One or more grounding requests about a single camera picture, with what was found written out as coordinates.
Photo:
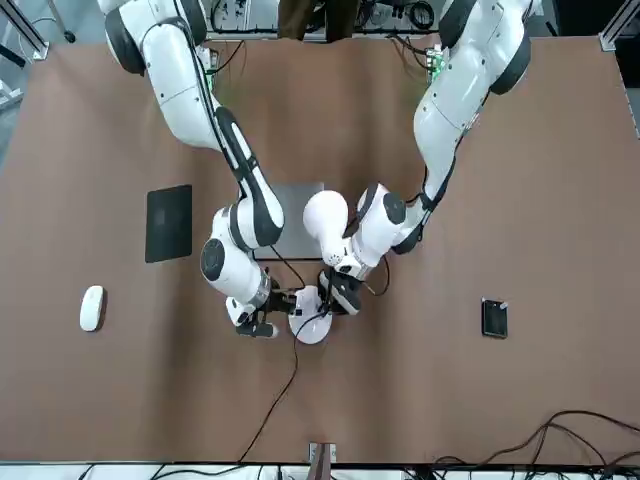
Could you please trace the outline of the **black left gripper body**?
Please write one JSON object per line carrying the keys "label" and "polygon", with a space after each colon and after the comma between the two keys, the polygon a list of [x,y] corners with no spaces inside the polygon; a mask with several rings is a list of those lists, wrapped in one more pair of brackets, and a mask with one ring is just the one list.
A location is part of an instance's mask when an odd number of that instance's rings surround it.
{"label": "black left gripper body", "polygon": [[338,302],[333,293],[333,273],[331,268],[324,268],[319,273],[319,296],[321,298],[320,311],[324,314],[342,316],[346,310]]}

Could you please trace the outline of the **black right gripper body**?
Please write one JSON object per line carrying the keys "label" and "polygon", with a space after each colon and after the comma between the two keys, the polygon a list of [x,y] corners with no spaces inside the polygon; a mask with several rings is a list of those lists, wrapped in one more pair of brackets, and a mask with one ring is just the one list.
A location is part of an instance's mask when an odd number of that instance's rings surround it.
{"label": "black right gripper body", "polygon": [[288,313],[288,290],[272,287],[265,303],[260,307],[262,321],[266,321],[272,312]]}

